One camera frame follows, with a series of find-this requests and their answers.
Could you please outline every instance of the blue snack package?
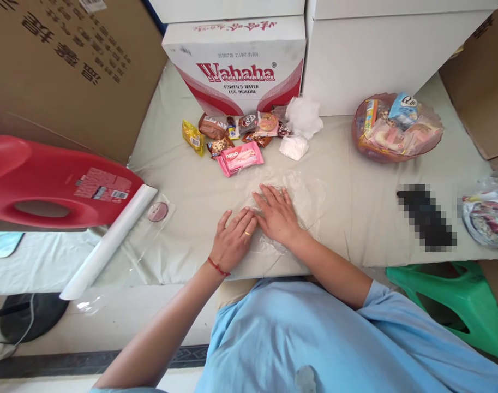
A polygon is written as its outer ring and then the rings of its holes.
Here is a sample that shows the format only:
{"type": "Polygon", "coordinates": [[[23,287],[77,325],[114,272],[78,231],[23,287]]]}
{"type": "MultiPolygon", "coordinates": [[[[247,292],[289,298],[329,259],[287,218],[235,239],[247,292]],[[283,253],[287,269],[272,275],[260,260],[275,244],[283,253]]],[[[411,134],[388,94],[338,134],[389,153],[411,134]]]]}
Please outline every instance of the blue snack package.
{"type": "Polygon", "coordinates": [[[408,129],[418,120],[418,101],[407,93],[398,94],[389,112],[389,119],[396,121],[402,130],[408,129]]]}

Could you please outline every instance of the pink wrapper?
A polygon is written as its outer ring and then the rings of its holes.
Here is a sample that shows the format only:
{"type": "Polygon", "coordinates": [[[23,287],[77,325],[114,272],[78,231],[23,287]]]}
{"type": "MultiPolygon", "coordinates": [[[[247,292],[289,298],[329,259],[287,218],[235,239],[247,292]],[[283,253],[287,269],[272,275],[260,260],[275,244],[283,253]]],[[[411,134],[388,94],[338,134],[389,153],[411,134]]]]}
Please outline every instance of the pink wrapper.
{"type": "Polygon", "coordinates": [[[243,168],[263,164],[263,156],[255,141],[242,146],[223,150],[218,156],[221,170],[227,177],[231,177],[243,168]]]}

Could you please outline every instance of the yellow snack package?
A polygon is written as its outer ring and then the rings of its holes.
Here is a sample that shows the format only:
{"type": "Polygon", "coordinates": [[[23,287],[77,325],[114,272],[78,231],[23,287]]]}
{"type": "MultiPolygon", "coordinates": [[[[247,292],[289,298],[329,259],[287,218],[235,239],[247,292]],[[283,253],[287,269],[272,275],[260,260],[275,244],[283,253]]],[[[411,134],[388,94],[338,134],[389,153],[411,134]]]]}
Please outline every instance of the yellow snack package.
{"type": "Polygon", "coordinates": [[[187,141],[188,144],[192,146],[194,151],[203,157],[203,148],[205,146],[205,135],[200,133],[196,127],[194,127],[187,120],[182,122],[182,135],[183,139],[187,141]]]}

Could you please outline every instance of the bed sheet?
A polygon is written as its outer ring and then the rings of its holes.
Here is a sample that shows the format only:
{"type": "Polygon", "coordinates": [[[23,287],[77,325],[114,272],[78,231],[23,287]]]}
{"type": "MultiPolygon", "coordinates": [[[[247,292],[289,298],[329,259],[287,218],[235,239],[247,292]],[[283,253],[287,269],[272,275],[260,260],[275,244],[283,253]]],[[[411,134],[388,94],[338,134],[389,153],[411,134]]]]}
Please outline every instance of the bed sheet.
{"type": "MultiPolygon", "coordinates": [[[[352,117],[324,117],[323,130],[296,162],[279,152],[279,140],[263,150],[265,164],[231,178],[207,155],[200,158],[181,136],[181,121],[195,125],[202,110],[171,62],[149,106],[130,168],[176,205],[162,231],[142,217],[113,256],[96,287],[173,284],[188,281],[211,250],[221,214],[247,198],[246,184],[293,171],[325,185],[319,238],[357,266],[397,266],[450,260],[498,259],[498,250],[475,243],[458,214],[458,198],[490,174],[463,129],[438,75],[418,92],[434,107],[445,132],[436,149],[418,159],[377,164],[361,156],[350,139],[352,117]],[[400,184],[426,183],[457,232],[449,252],[426,253],[396,191],[400,184]]],[[[27,233],[18,249],[0,259],[0,294],[61,291],[105,228],[86,233],[27,233]]],[[[291,276],[308,270],[293,255],[251,252],[232,279],[291,276]]]]}

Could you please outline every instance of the wahaha box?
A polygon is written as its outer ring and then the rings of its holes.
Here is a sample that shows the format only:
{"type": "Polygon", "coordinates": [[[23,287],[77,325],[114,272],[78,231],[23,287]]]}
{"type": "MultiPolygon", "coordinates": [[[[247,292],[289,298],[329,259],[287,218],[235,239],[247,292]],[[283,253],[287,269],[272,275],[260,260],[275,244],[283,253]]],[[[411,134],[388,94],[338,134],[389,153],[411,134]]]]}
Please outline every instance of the wahaha box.
{"type": "Polygon", "coordinates": [[[162,45],[210,116],[266,112],[299,95],[302,16],[176,23],[162,45]]]}

